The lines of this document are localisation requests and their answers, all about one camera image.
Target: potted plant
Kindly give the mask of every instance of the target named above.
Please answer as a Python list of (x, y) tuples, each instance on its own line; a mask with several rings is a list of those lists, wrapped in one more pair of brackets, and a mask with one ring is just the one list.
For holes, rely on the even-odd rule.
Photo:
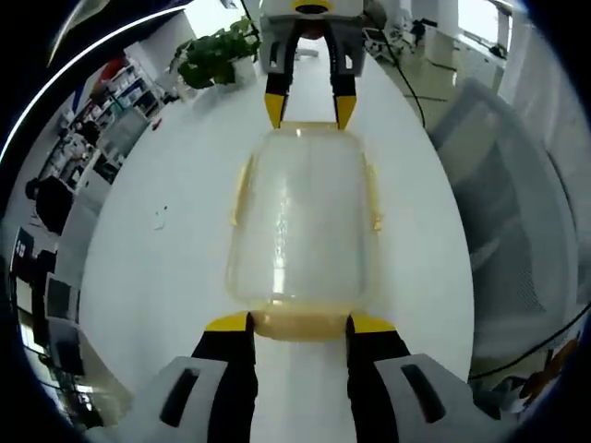
[(249, 20), (242, 18), (230, 30), (182, 43), (176, 48), (170, 69), (196, 90), (214, 84), (244, 84), (254, 77), (252, 62), (259, 46), (259, 40), (250, 32)]

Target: plastic container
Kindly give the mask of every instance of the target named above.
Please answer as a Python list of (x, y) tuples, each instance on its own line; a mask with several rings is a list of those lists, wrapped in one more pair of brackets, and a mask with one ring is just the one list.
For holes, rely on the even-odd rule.
[(380, 213), (362, 148), (332, 124), (292, 123), (243, 168), (226, 281), (259, 334), (339, 336), (378, 293)]

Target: grey chair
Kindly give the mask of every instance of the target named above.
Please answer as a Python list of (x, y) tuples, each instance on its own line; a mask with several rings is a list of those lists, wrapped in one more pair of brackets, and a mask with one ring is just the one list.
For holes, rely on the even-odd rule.
[(575, 232), (560, 179), (513, 109), (471, 78), (429, 135), (470, 252), (474, 355), (523, 353), (575, 306)]

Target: white tabletop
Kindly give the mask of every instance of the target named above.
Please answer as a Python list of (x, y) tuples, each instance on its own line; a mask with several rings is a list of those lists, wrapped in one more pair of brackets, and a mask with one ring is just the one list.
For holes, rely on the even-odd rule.
[[(334, 120), (328, 58), (296, 62), (285, 120)], [(427, 134), (402, 93), (369, 58), (348, 130), (376, 165), (381, 294), (369, 312), (393, 321), (412, 353), (466, 379), (474, 307), (464, 231)], [(271, 129), (264, 79), (199, 118), (168, 105), (127, 158), (86, 261), (80, 325), (132, 392), (177, 355), (190, 355), (212, 319), (244, 307), (224, 289), (235, 183)], [(259, 396), (252, 441), (356, 441), (344, 340), (256, 339)]]

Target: desk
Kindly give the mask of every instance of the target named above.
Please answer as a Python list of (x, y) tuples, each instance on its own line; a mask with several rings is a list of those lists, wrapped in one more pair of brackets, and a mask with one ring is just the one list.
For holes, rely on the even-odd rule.
[[(296, 62), (285, 120), (334, 120), (328, 63), (325, 50)], [(131, 392), (175, 356), (190, 355), (212, 319), (244, 309), (224, 289), (224, 271), (236, 178), (271, 129), (263, 80), (222, 97), (199, 119), (183, 103), (166, 106), (161, 126), (143, 134), (103, 206), (80, 326)], [(369, 57), (357, 95), (348, 129), (367, 143), (384, 213), (382, 294), (369, 312), (393, 320), (413, 353), (466, 379), (472, 277), (452, 190), (412, 109)], [(356, 441), (344, 340), (257, 337), (256, 347), (253, 442)]]

